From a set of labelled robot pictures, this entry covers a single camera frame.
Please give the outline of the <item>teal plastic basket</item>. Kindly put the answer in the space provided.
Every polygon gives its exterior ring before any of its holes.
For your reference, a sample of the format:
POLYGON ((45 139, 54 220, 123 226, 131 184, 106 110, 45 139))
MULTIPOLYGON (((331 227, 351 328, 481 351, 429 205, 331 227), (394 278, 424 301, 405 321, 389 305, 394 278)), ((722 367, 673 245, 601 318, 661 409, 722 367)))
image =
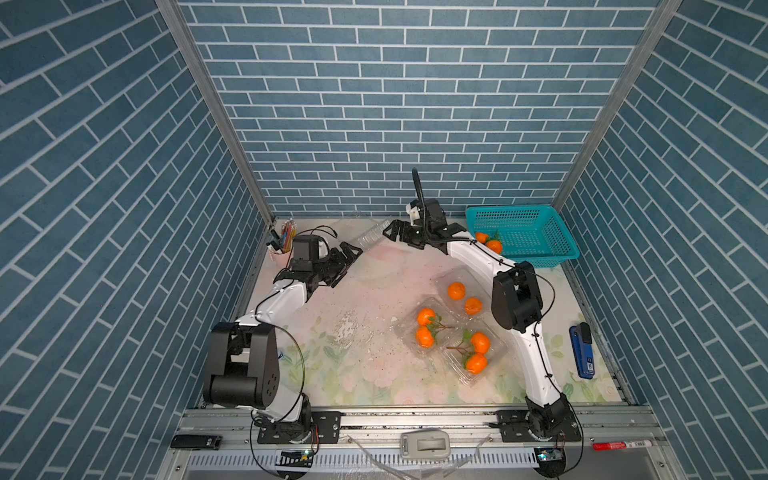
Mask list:
POLYGON ((488 234, 502 244, 502 254, 537 269, 554 268, 580 256, 577 244, 557 211, 548 205, 470 207, 469 231, 488 234))

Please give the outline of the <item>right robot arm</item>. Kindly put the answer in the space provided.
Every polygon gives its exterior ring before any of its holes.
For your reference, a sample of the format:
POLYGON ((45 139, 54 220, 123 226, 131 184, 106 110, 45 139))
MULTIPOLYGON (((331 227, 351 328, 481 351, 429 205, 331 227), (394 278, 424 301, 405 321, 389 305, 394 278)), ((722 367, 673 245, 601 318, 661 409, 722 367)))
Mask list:
POLYGON ((528 262, 514 262, 494 252, 458 223, 449 223, 436 199, 424 196, 417 169, 412 170, 416 199, 407 207, 407 221, 394 220, 385 238, 419 250, 433 247, 460 261, 490 288, 490 311, 496 323, 511 335, 522 362, 528 429, 537 438, 557 436, 576 421, 567 396, 552 372, 539 332, 544 319, 540 276, 528 262))

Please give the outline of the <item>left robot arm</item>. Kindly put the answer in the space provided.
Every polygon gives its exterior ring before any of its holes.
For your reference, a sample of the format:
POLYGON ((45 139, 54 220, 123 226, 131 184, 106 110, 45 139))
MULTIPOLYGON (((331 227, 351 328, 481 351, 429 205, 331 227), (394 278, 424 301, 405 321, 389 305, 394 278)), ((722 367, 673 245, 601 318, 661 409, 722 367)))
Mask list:
POLYGON ((302 390, 293 391, 281 380, 277 334, 298 346, 287 323, 319 287, 338 285, 362 253, 345 241, 330 247, 313 231, 296 236, 270 294, 245 315, 212 328, 202 376, 206 404, 248 408, 269 441, 308 441, 317 430, 311 404, 302 390))

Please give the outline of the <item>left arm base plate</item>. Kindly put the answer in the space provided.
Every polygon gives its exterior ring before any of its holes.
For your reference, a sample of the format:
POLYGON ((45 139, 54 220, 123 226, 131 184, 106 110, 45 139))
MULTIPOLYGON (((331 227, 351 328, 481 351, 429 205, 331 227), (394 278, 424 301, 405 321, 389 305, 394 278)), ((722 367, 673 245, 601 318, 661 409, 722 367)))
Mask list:
POLYGON ((264 420, 258 430, 259 445, 287 445, 290 443, 336 444, 339 439, 342 413, 340 411, 313 411, 302 413, 292 422, 264 420))

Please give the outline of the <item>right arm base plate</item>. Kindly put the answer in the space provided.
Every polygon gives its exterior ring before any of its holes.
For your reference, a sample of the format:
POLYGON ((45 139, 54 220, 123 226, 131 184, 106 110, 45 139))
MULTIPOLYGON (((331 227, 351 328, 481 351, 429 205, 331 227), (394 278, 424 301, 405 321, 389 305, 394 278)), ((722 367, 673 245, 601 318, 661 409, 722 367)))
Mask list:
POLYGON ((582 430, 571 412, 547 419, 543 414, 524 409, 507 409, 496 412, 496 418, 488 423, 501 434, 505 443, 513 442, 580 442, 582 430))

